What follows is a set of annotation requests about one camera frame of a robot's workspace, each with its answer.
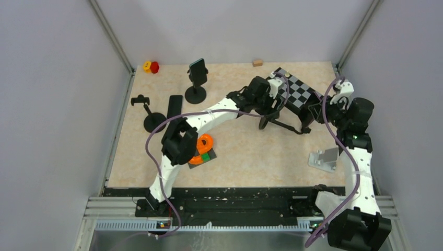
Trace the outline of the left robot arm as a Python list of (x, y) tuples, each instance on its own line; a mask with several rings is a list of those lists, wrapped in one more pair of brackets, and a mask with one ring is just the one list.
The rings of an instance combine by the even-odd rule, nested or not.
[(255, 117), (277, 116), (279, 107), (272, 105), (281, 87), (289, 88), (288, 78), (282, 73), (273, 72), (267, 79), (256, 76), (249, 85), (228, 93), (203, 111), (180, 114), (163, 122), (166, 131), (161, 139), (161, 160), (148, 154), (157, 168), (157, 176), (145, 196), (148, 210), (155, 216), (165, 214), (176, 176), (194, 157), (198, 139), (204, 133), (242, 115), (250, 116), (253, 110)]

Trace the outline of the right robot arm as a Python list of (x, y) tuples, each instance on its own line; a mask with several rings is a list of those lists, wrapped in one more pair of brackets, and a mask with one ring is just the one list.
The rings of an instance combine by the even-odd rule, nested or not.
[(322, 191), (306, 201), (312, 215), (325, 216), (314, 237), (326, 233), (331, 247), (342, 250), (379, 250), (388, 238), (392, 223), (382, 216), (375, 199), (371, 174), (372, 142), (366, 132), (374, 104), (354, 98), (342, 109), (329, 100), (322, 102), (322, 118), (339, 147), (339, 159), (345, 171), (344, 200)]

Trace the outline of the black phone with purple edge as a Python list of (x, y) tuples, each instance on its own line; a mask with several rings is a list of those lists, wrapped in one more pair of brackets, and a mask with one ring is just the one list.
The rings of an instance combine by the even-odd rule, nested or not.
[(299, 119), (301, 122), (301, 131), (308, 133), (310, 131), (309, 126), (317, 121), (321, 111), (321, 98), (314, 92), (308, 98), (308, 100), (302, 105)]

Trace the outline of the teal edged black phone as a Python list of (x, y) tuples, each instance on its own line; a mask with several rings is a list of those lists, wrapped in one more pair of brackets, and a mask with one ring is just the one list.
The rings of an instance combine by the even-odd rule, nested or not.
[(198, 88), (207, 82), (207, 74), (208, 69), (203, 58), (189, 65), (188, 75), (194, 88)]

